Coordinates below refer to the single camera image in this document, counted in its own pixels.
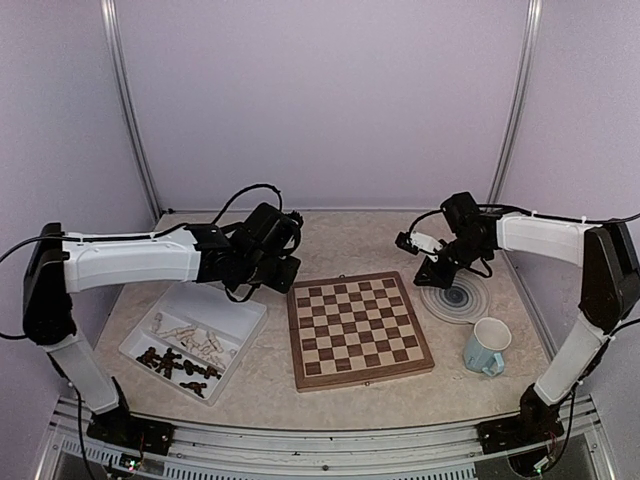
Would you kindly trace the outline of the white plastic divided tray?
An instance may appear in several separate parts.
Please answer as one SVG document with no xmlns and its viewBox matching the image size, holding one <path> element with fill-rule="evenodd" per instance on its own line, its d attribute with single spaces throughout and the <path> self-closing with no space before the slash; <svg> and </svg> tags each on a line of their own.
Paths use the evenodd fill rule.
<svg viewBox="0 0 640 480">
<path fill-rule="evenodd" d="M 171 285 L 119 346 L 160 381 L 213 405 L 267 319 L 267 306 L 234 303 L 214 286 Z"/>
</svg>

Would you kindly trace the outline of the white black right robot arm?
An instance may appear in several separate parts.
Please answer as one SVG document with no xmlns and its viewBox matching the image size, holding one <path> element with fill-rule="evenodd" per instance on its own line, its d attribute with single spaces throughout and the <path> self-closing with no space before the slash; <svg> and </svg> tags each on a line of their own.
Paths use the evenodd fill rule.
<svg viewBox="0 0 640 480">
<path fill-rule="evenodd" d="M 564 433 L 561 405 L 638 307 L 639 255 L 629 229 L 638 218 L 544 214 L 460 192 L 397 235 L 399 248 L 424 257 L 413 280 L 419 287 L 444 290 L 463 271 L 488 278 L 497 252 L 524 269 L 516 277 L 553 354 L 515 415 L 480 424 L 491 441 L 527 445 Z"/>
</svg>

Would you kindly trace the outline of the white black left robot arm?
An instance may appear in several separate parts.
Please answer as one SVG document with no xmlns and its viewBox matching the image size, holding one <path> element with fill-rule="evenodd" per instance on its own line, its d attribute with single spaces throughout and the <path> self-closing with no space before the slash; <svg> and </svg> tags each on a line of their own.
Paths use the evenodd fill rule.
<svg viewBox="0 0 640 480">
<path fill-rule="evenodd" d="M 241 286 L 285 294 L 300 266 L 294 253 L 303 223 L 300 213 L 268 203 L 224 226 L 186 222 L 163 231 L 88 234 L 47 223 L 27 241 L 33 250 L 23 277 L 24 335 L 101 416 L 105 433 L 118 444 L 133 443 L 139 421 L 94 353 L 123 287 L 218 282 L 231 300 Z"/>
</svg>

